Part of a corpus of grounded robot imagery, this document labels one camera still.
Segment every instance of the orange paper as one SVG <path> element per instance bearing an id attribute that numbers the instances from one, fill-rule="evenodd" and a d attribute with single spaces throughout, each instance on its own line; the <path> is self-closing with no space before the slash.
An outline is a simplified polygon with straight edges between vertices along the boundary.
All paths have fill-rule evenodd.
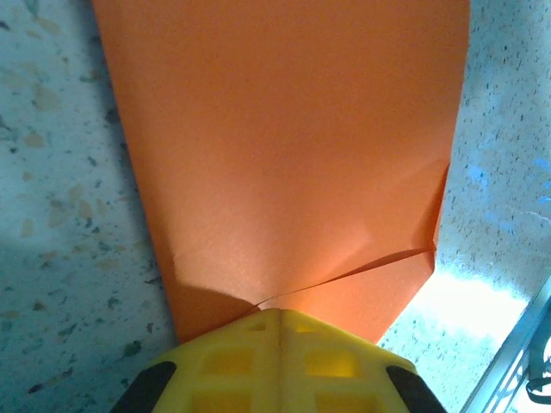
<path id="1" fill-rule="evenodd" d="M 375 341 L 432 272 L 467 0 L 95 0 L 176 330 Z"/>

